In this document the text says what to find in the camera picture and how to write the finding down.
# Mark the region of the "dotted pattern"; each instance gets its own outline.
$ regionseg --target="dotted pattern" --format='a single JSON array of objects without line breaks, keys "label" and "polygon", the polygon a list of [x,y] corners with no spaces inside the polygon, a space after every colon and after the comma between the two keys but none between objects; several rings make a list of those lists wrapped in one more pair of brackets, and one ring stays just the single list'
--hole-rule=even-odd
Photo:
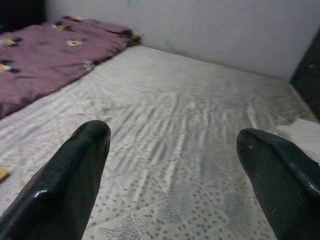
[{"label": "dotted pattern", "polygon": [[111,149],[84,240],[275,240],[236,137],[307,116],[286,82],[130,48],[0,121],[11,172],[0,212],[78,126],[100,119]]}]

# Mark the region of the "patterned sheet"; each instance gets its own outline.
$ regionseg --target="patterned sheet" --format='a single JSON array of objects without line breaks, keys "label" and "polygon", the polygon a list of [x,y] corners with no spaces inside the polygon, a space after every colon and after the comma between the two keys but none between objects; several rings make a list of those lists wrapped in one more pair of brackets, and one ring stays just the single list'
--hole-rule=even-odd
[{"label": "patterned sheet", "polygon": [[236,154],[243,128],[311,118],[283,80],[133,47],[0,121],[0,212],[83,122],[112,130],[84,240],[275,240]]},{"label": "patterned sheet", "polygon": [[1,34],[0,119],[122,52],[132,44],[130,33],[120,25],[65,17]]}]

